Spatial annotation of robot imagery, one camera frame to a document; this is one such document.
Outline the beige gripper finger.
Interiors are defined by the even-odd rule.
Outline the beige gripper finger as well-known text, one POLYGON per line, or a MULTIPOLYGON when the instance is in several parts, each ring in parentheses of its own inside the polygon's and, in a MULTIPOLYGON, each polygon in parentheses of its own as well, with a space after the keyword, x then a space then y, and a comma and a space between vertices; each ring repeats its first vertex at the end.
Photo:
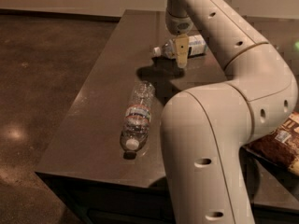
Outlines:
POLYGON ((184 68, 188 61, 189 38, 187 35, 178 35, 174 39, 175 56, 179 68, 184 68))

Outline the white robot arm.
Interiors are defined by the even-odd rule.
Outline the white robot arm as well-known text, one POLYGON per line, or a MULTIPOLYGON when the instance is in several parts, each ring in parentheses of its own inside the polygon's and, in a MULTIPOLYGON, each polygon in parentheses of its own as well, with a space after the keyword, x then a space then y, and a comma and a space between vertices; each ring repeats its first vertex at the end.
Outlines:
POLYGON ((239 149, 294 110, 294 74, 223 0, 168 0, 167 13, 193 22, 227 76, 181 91, 164 107, 162 152, 175 221, 254 224, 239 149))

